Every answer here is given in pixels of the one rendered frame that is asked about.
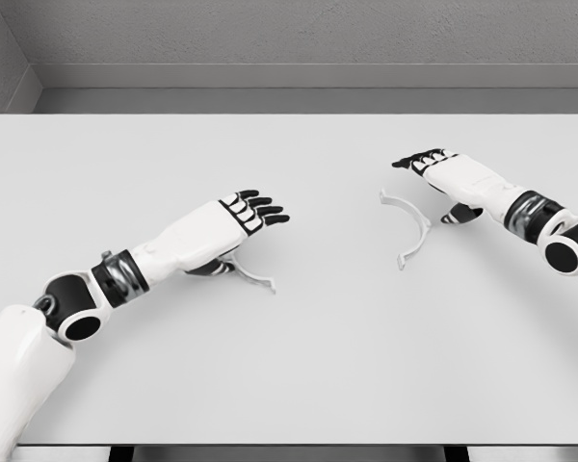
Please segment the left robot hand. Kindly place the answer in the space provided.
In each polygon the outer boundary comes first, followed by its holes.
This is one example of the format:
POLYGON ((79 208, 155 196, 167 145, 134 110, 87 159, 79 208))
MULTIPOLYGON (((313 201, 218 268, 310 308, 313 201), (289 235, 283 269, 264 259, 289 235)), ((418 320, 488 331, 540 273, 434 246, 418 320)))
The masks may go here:
POLYGON ((247 238, 274 224, 285 223, 289 215, 258 190, 242 190, 210 201, 171 226, 177 238, 171 255, 177 267, 191 275, 216 276, 235 271, 223 259, 247 238))

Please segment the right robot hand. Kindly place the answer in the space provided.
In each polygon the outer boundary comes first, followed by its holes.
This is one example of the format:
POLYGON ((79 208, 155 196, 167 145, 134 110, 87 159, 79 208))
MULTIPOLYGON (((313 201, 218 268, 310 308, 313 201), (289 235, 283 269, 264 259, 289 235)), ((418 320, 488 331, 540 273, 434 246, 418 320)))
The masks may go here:
POLYGON ((443 148, 419 152, 391 165, 413 171, 456 201, 440 219, 444 224, 463 224, 478 218, 484 211, 486 191, 502 182, 494 171, 469 156, 443 148))

